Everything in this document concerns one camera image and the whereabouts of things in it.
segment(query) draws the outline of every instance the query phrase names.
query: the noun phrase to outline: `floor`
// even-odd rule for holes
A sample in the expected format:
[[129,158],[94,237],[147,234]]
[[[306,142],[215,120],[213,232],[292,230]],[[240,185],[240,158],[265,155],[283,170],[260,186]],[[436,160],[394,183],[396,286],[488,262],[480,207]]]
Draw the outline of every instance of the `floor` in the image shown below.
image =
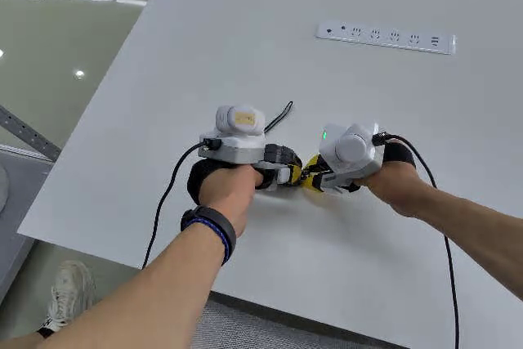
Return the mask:
[[[0,104],[63,147],[147,0],[0,0]],[[0,128],[0,144],[28,149]],[[136,270],[36,244],[0,306],[0,339],[34,331],[56,267],[88,264],[103,297]]]

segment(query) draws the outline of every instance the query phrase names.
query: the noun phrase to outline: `white power strip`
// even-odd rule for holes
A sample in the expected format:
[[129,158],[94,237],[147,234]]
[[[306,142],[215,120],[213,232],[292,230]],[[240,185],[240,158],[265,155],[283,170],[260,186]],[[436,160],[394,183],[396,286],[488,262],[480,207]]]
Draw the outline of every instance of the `white power strip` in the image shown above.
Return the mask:
[[445,55],[453,55],[456,52],[456,36],[452,34],[422,33],[414,30],[349,24],[339,20],[329,20],[320,24],[316,37]]

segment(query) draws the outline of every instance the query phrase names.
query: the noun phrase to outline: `white device housing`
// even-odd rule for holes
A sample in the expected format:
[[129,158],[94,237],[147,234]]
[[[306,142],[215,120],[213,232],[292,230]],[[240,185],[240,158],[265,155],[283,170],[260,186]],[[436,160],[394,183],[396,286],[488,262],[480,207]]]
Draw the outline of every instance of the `white device housing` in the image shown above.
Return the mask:
[[372,142],[377,132],[376,123],[370,128],[358,123],[349,128],[327,124],[320,142],[320,154],[336,174],[347,174],[353,179],[368,176],[376,164],[381,167],[382,157]]
[[216,128],[232,135],[263,135],[265,115],[249,105],[222,105],[216,112]]
[[220,139],[218,150],[199,149],[199,156],[228,163],[258,163],[263,160],[266,138],[265,115],[249,105],[223,105],[216,112],[216,127],[200,135]]

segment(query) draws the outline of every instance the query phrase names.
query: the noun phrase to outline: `smartwatch band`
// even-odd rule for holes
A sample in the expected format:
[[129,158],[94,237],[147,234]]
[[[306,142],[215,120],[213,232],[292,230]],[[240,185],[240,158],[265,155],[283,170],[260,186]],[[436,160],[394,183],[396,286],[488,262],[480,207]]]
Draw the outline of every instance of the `smartwatch band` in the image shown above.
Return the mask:
[[194,210],[187,210],[181,219],[180,229],[183,231],[189,225],[199,222],[209,227],[221,239],[225,247],[225,256],[223,257],[224,265],[232,255],[236,247],[236,232],[235,228],[230,224],[229,220],[217,210],[213,208],[206,208],[205,206],[198,206]]

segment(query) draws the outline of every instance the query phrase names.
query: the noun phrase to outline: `white table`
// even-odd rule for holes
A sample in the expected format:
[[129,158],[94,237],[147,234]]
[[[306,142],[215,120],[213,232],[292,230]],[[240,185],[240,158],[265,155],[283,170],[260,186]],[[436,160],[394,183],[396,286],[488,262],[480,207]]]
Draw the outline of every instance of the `white table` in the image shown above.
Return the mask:
[[[270,135],[312,156],[323,125],[377,120],[441,188],[523,216],[522,0],[150,0],[20,232],[139,266],[172,165],[220,104],[295,110]],[[456,56],[314,38],[328,19],[458,35]],[[156,256],[191,207],[192,157]],[[519,347],[523,305],[453,247],[462,347]],[[452,347],[443,238],[362,190],[259,194],[214,287],[410,347]]]

